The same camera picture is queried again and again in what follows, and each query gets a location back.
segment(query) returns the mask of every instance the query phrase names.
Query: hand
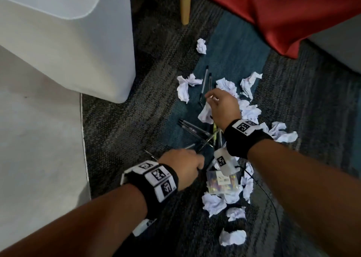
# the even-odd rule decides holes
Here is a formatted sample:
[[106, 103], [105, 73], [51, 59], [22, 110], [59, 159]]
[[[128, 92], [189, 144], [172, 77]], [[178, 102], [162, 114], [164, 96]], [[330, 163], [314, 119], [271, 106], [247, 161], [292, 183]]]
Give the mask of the hand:
[[178, 191], [190, 186], [198, 176], [197, 168], [204, 166], [204, 156], [194, 150], [170, 150], [158, 160], [159, 164], [170, 166], [178, 176]]
[[236, 119], [241, 119], [238, 100], [225, 90], [215, 88], [205, 94], [207, 103], [212, 108], [212, 118], [215, 124], [224, 130]]

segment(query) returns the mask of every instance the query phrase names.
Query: person's left arm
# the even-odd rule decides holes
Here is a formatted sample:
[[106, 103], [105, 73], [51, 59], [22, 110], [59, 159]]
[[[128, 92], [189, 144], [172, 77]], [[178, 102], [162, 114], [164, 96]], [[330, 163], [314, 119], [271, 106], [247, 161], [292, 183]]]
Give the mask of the person's left arm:
[[[204, 157], [192, 150], [171, 150], [158, 162], [174, 169], [182, 190], [198, 176]], [[0, 252], [0, 257], [112, 256], [147, 212], [143, 194], [125, 184], [25, 237]]]

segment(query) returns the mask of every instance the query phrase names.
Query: person's left hand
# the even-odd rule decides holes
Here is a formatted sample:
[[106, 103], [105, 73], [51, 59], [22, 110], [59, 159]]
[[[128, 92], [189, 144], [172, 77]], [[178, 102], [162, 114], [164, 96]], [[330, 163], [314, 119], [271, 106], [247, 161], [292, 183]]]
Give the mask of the person's left hand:
[[204, 156], [194, 150], [169, 150], [159, 158], [158, 163], [174, 169], [178, 176], [178, 191], [181, 191], [197, 178], [197, 168], [203, 168]]

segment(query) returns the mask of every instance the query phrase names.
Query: wooden leg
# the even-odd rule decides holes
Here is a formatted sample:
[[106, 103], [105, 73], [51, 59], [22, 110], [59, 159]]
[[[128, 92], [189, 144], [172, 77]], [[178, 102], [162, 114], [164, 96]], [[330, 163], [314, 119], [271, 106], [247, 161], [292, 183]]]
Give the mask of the wooden leg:
[[191, 11], [191, 0], [180, 0], [180, 18], [183, 25], [189, 23], [189, 14]]

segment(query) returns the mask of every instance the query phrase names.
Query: person's right arm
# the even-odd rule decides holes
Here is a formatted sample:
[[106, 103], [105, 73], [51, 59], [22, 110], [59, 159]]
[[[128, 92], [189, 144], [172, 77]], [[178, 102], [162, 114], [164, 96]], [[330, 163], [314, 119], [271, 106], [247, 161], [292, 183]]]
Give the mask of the person's right arm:
[[[206, 97], [223, 131], [241, 118], [229, 93], [214, 89]], [[361, 256], [358, 179], [268, 139], [253, 145], [247, 158], [283, 208], [330, 256]]]

